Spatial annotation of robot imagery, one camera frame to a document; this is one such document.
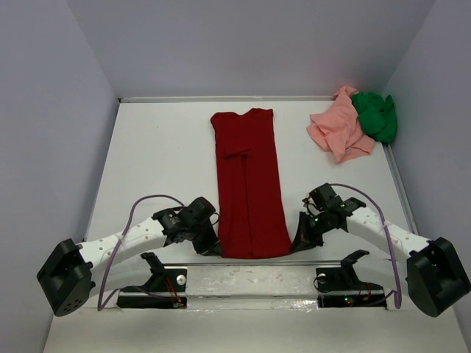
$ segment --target black mount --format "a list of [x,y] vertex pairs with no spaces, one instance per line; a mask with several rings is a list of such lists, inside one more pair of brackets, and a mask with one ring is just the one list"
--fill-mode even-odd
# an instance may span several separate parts
[[56,316],[68,315],[84,305],[95,287],[91,263],[80,254],[81,247],[67,239],[55,247],[37,278]]
[[431,240],[407,259],[408,294],[425,314],[437,317],[471,291],[471,283],[452,243]]
[[[357,250],[346,256],[341,262],[340,267],[318,267],[316,268],[319,280],[319,292],[328,293],[337,290],[358,290],[361,285],[365,285],[360,281],[353,269],[353,265],[363,256],[368,255],[366,250]],[[381,287],[372,284],[373,289],[381,289]]]
[[[354,197],[343,201],[328,183],[312,190],[309,196],[319,214],[308,215],[300,212],[296,236],[290,248],[291,253],[324,245],[322,236],[332,229],[342,228],[348,232],[347,217],[358,208],[366,206],[364,202]],[[303,201],[305,204],[309,203],[307,199]]]
[[[186,284],[178,281],[178,277],[183,275],[187,277],[187,268],[179,266],[169,266],[165,268],[162,262],[158,259],[157,255],[153,252],[146,252],[141,255],[150,266],[152,276],[140,288],[125,287],[121,289],[116,305],[120,308],[156,308],[156,309],[179,309],[181,306],[176,305],[169,292],[167,283],[171,283],[176,292],[184,293]],[[145,290],[151,293],[159,293],[159,297],[155,296],[136,296]],[[180,294],[180,300],[183,306],[186,306],[186,296]]]
[[167,236],[165,246],[189,240],[197,254],[205,256],[222,255],[222,247],[210,222],[216,212],[214,206],[204,197],[199,197],[187,207],[161,210],[152,216],[162,224],[163,234]]
[[[220,255],[222,248],[216,237],[210,216],[215,212],[213,205],[199,197],[187,207],[167,209],[155,213],[152,219],[158,220],[167,235],[165,246],[189,240],[200,255]],[[68,315],[81,307],[95,287],[92,282],[92,263],[86,263],[80,254],[80,245],[67,239],[55,247],[38,272],[37,278],[56,316]],[[152,276],[147,283],[161,283],[163,265],[157,256],[150,253],[141,255],[148,262]]]

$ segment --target gray wall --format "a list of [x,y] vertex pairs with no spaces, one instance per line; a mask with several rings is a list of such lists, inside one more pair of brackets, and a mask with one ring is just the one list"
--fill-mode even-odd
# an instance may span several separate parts
[[65,0],[3,0],[0,48],[0,352],[35,353],[52,317],[35,276],[84,234],[117,101]]
[[68,0],[120,97],[381,91],[433,0]]
[[[421,234],[456,246],[471,275],[471,1],[438,0],[391,78],[393,150]],[[471,295],[456,306],[471,348]]]

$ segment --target cable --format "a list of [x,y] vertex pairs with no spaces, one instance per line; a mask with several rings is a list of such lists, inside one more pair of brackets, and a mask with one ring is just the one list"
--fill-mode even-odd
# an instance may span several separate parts
[[139,290],[140,292],[142,292],[142,293],[144,293],[144,294],[147,294],[148,296],[151,296],[152,298],[168,299],[167,296],[158,296],[157,294],[153,294],[153,293],[149,292],[148,290],[145,290],[145,289],[142,288],[142,287],[138,287],[137,285],[133,285],[132,287],[133,287],[134,289]]
[[369,285],[369,283],[366,284],[366,286],[368,287],[368,295],[363,298],[363,300],[366,302],[367,300],[369,300],[369,298],[371,298],[371,285]]
[[317,281],[317,283],[319,283],[319,276],[317,276],[316,278],[314,278],[314,281],[313,281],[314,288],[316,288],[316,290],[317,290],[319,293],[329,293],[329,292],[330,292],[330,290],[326,290],[326,291],[320,290],[319,287],[316,286],[316,281]]
[[175,297],[177,298],[177,301],[180,303],[181,306],[184,306],[183,302],[182,302],[182,299],[180,298],[180,296],[177,294],[177,291],[175,290],[174,288],[174,285],[171,283],[171,280],[167,277],[167,282],[169,283],[170,285],[170,288],[171,290],[173,291],[173,294],[175,295]]
[[347,189],[350,189],[350,190],[354,190],[357,193],[360,193],[361,195],[366,197],[368,199],[368,201],[370,201],[373,204],[373,206],[376,207],[376,210],[378,210],[378,213],[380,214],[381,223],[383,224],[383,227],[384,227],[384,233],[386,235],[386,241],[388,242],[389,254],[391,256],[392,271],[394,272],[394,280],[396,282],[397,291],[393,290],[393,292],[394,292],[394,306],[396,307],[396,309],[400,309],[400,307],[403,303],[403,292],[402,292],[401,287],[400,287],[399,271],[397,270],[396,256],[394,255],[394,247],[392,245],[391,233],[389,233],[389,228],[386,224],[386,217],[384,217],[384,213],[383,213],[381,207],[371,197],[369,197],[365,192],[363,192],[363,191],[361,191],[357,188],[354,188],[353,186],[349,186],[349,185],[346,185],[346,184],[339,184],[339,183],[334,183],[334,184],[330,184],[330,185],[331,186],[340,186],[342,188],[347,188]]
[[172,295],[171,288],[170,288],[170,286],[169,286],[168,282],[165,280],[165,281],[163,281],[163,283],[164,283],[164,284],[165,284],[165,286],[167,287],[167,291],[168,291],[168,292],[169,292],[169,294],[170,294],[171,305],[172,305],[172,306],[175,306],[175,300],[174,300],[174,296]]
[[353,297],[353,302],[355,301],[355,299],[357,299],[360,296],[362,290],[363,290],[363,283],[360,284],[360,290],[358,291],[356,296]]
[[386,301],[390,296],[392,296],[392,294],[394,294],[394,291],[391,290],[388,294],[386,294],[386,296],[384,296],[383,298],[377,300],[376,302],[373,302],[373,303],[368,303],[368,304],[365,304],[365,305],[361,305],[362,307],[374,307],[375,305],[378,305],[384,301]]
[[219,214],[217,212],[214,212],[213,215],[217,215],[218,219],[216,219],[216,221],[214,223],[212,223],[211,226],[214,226],[219,222]]
[[142,201],[147,200],[147,199],[155,199],[155,198],[171,199],[171,200],[175,201],[176,203],[178,203],[181,207],[185,206],[179,199],[176,199],[173,196],[169,196],[169,195],[165,195],[165,194],[156,194],[156,195],[143,196],[140,199],[138,199],[132,205],[131,211],[130,211],[130,216],[127,219],[127,223],[126,223],[126,226],[125,226],[125,228],[124,228],[124,230],[121,234],[121,238],[118,239],[118,242],[116,243],[115,248],[113,249],[113,252],[110,255],[110,259],[108,260],[108,263],[106,265],[105,272],[103,273],[102,286],[100,287],[100,292],[99,292],[99,295],[98,295],[98,305],[96,307],[96,309],[98,311],[102,311],[105,308],[106,304],[110,301],[111,297],[118,291],[118,289],[115,289],[113,292],[111,292],[111,294],[103,302],[103,295],[105,294],[106,281],[107,281],[108,275],[110,274],[110,269],[111,269],[111,266],[113,265],[113,260],[115,259],[116,254],[118,254],[118,250],[119,250],[119,248],[121,247],[121,245],[123,243],[124,237],[126,237],[127,232],[129,232],[129,230],[130,230],[132,217],[134,216],[135,208]]

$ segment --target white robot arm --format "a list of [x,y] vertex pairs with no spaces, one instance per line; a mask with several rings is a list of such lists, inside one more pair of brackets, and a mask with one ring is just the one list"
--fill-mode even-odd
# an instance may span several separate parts
[[[300,213],[291,252],[322,246],[323,235],[338,228],[389,252],[382,220],[363,202],[354,198],[343,201],[329,184],[309,195],[319,213]],[[146,283],[154,273],[153,264],[160,264],[153,253],[146,252],[172,243],[189,240],[198,254],[221,255],[219,240],[209,221],[215,211],[213,206],[200,197],[179,208],[178,213],[175,209],[163,210],[134,226],[119,248],[116,248],[121,240],[119,233],[91,242],[75,244],[68,239],[59,243],[38,273],[54,314],[68,315],[98,294],[110,258],[113,272],[107,278],[106,291]],[[399,281],[403,292],[430,316],[438,316],[471,291],[470,281],[450,242],[443,238],[428,240],[386,224],[398,276],[394,275],[389,258],[359,251],[341,261],[352,282],[375,283],[397,290]]]

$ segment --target metal edge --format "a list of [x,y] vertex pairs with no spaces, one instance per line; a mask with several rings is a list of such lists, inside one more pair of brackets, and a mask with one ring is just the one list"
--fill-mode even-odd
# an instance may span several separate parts
[[214,262],[214,263],[164,263],[166,268],[173,266],[177,267],[193,267],[193,266],[315,266],[315,267],[332,267],[339,266],[340,260],[286,260],[286,261],[260,261],[260,260],[241,260],[237,261],[231,259],[234,262],[226,263],[223,261]]
[[190,96],[124,97],[120,103],[183,103],[212,101],[333,101],[332,96]]
[[406,215],[406,221],[408,228],[414,234],[419,234],[417,230],[417,225],[414,220],[414,215],[412,213],[411,205],[407,199],[406,189],[404,188],[403,181],[400,177],[399,169],[396,164],[396,159],[394,158],[394,153],[390,143],[383,143],[384,153],[386,154],[386,159],[389,164],[389,169],[391,170],[392,179],[394,180],[394,185],[396,186],[397,194],[399,195],[400,204],[403,207],[404,214]]

